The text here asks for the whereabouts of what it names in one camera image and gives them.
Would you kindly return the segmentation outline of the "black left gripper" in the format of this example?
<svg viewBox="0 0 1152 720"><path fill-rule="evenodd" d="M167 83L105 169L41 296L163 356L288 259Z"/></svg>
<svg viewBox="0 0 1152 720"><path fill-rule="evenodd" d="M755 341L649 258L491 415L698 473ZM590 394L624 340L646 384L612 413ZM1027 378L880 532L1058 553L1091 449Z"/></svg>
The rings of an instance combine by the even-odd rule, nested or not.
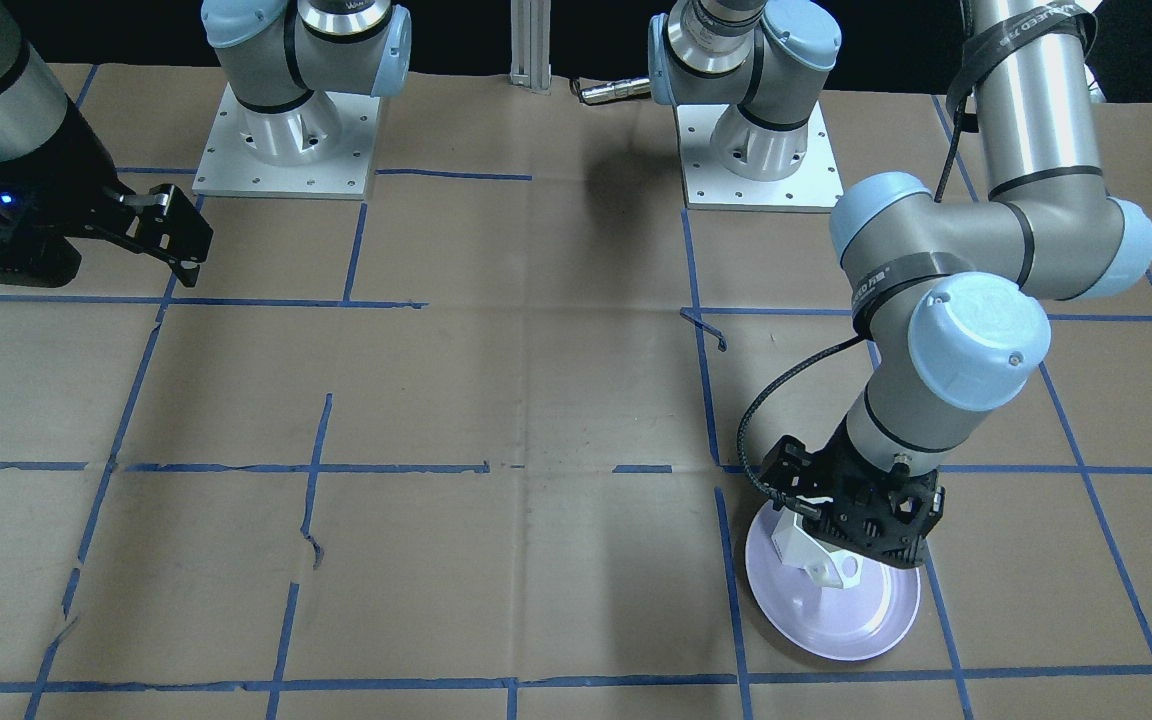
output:
<svg viewBox="0 0 1152 720"><path fill-rule="evenodd" d="M914 475L905 462L887 470L870 465L846 424L814 454L799 439L781 437L763 458L760 483L776 509L803 515L810 537L897 569L924 564L925 538L943 516L937 470Z"/></svg>

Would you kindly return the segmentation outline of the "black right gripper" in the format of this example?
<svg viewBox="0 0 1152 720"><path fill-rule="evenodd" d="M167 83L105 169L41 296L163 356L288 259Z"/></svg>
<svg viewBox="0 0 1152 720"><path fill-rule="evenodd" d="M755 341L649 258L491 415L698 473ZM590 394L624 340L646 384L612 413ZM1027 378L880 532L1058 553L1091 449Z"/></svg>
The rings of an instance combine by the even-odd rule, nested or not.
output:
<svg viewBox="0 0 1152 720"><path fill-rule="evenodd" d="M212 228L175 184L129 194L109 152L73 103L50 141L0 161L0 283L56 288L79 270L70 237L106 240L165 263L185 287L198 282ZM132 225L134 232L127 233Z"/></svg>

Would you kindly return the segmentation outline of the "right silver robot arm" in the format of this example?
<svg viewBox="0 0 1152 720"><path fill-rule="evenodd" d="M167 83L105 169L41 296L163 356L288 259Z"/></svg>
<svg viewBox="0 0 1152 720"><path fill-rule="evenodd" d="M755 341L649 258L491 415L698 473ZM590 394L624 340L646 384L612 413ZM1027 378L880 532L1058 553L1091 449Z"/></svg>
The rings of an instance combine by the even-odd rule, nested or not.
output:
<svg viewBox="0 0 1152 720"><path fill-rule="evenodd" d="M391 1L206 1L200 18L259 160L321 158L342 132L329 94L397 94L410 67L410 14ZM0 285L68 285L74 237L151 256L192 287L212 229L177 185L136 194L120 181L0 3Z"/></svg>

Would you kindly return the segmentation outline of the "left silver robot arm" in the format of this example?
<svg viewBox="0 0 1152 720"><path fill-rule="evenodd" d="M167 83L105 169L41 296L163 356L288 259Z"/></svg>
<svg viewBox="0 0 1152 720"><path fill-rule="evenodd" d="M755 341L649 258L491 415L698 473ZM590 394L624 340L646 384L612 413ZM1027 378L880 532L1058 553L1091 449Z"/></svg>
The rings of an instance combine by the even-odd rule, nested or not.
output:
<svg viewBox="0 0 1152 720"><path fill-rule="evenodd" d="M774 509L817 541L919 568L942 518L942 461L1018 396L1047 354L1043 300L1128 290L1152 263L1152 222L1108 192L1085 83L1096 18L1074 1L965 1L965 44L946 94L954 132L979 132L990 192L946 202L886 172L829 214L852 291L854 343L881 363L820 450L791 435L750 464Z"/></svg>

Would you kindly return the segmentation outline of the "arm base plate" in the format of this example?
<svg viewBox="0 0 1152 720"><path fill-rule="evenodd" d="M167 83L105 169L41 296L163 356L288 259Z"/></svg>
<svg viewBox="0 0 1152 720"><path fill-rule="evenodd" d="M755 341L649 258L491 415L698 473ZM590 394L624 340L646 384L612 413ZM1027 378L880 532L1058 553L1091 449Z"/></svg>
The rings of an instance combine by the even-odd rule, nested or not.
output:
<svg viewBox="0 0 1152 720"><path fill-rule="evenodd" d="M819 105L786 132L735 105L681 105L675 118L687 209L829 213L844 194Z"/></svg>
<svg viewBox="0 0 1152 720"><path fill-rule="evenodd" d="M316 92L262 114L225 88L194 182L196 194L248 199L365 200L382 101Z"/></svg>

